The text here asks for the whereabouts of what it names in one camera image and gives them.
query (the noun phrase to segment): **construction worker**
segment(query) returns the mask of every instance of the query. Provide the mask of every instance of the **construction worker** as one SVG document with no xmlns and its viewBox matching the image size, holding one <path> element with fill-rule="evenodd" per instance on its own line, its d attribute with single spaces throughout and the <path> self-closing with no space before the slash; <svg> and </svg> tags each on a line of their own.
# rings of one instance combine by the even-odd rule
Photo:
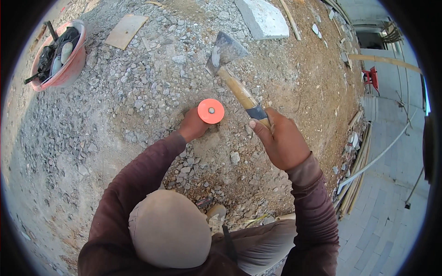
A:
<svg viewBox="0 0 442 276">
<path fill-rule="evenodd" d="M 78 274 L 254 275 L 288 254 L 283 275 L 335 275 L 338 224 L 318 161 L 292 119 L 266 112 L 270 130 L 258 120 L 249 125 L 293 183 L 296 223 L 286 219 L 212 236 L 207 221 L 222 231 L 222 205 L 204 215 L 184 195 L 158 190 L 186 144 L 210 127 L 193 108 L 177 131 L 148 147 L 104 191 Z"/>
</svg>

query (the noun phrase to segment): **orange disc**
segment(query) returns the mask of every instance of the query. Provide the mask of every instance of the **orange disc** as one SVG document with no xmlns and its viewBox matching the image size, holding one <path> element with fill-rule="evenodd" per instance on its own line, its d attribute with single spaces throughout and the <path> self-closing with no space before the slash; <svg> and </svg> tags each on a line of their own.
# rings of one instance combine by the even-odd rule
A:
<svg viewBox="0 0 442 276">
<path fill-rule="evenodd" d="M 215 99 L 205 99 L 198 105 L 198 115 L 204 122 L 216 124 L 224 117 L 224 107 Z"/>
</svg>

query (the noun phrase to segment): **beige cap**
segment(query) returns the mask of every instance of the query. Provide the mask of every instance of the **beige cap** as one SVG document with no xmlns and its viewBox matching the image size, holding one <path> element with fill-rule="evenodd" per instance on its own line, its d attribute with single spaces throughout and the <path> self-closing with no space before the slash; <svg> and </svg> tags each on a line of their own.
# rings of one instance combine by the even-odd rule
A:
<svg viewBox="0 0 442 276">
<path fill-rule="evenodd" d="M 159 268 L 193 268 L 204 263 L 211 245 L 206 215 L 182 194 L 157 190 L 129 216 L 137 256 Z"/>
</svg>

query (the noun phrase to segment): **nail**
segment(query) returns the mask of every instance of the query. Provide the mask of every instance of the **nail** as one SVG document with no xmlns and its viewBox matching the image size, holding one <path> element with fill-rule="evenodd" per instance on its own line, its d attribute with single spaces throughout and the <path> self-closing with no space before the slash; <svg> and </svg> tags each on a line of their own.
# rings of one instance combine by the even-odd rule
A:
<svg viewBox="0 0 442 276">
<path fill-rule="evenodd" d="M 249 122 L 249 127 L 251 127 L 252 129 L 255 129 L 255 127 L 256 127 L 256 122 L 255 122 L 255 121 L 250 121 L 250 122 Z"/>
</svg>

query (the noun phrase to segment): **orange bucket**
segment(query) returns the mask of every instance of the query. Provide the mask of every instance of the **orange bucket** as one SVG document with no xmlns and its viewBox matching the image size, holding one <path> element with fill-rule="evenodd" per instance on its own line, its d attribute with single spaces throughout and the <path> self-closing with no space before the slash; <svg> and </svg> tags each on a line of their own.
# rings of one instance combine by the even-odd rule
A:
<svg viewBox="0 0 442 276">
<path fill-rule="evenodd" d="M 74 83 L 74 81 L 76 81 L 76 79 L 78 79 L 78 76 L 81 74 L 81 71 L 84 68 L 84 64 L 86 63 L 86 50 L 84 49 L 84 44 L 87 41 L 86 27 L 84 26 L 84 22 L 79 19 L 68 21 L 59 27 L 56 33 L 60 36 L 66 31 L 66 27 L 74 27 L 80 33 L 80 38 L 77 45 L 75 46 L 75 49 L 72 50 L 68 61 L 60 68 L 60 70 L 58 70 L 55 75 L 44 82 L 40 82 L 38 78 L 31 81 L 30 84 L 32 89 L 37 92 L 43 91 L 49 86 L 67 87 L 71 85 Z M 40 59 L 40 54 L 42 53 L 43 47 L 49 45 L 52 41 L 52 36 L 49 36 L 40 47 L 40 50 L 38 50 L 32 64 L 32 69 L 30 72 L 31 76 L 37 74 L 38 61 Z"/>
</svg>

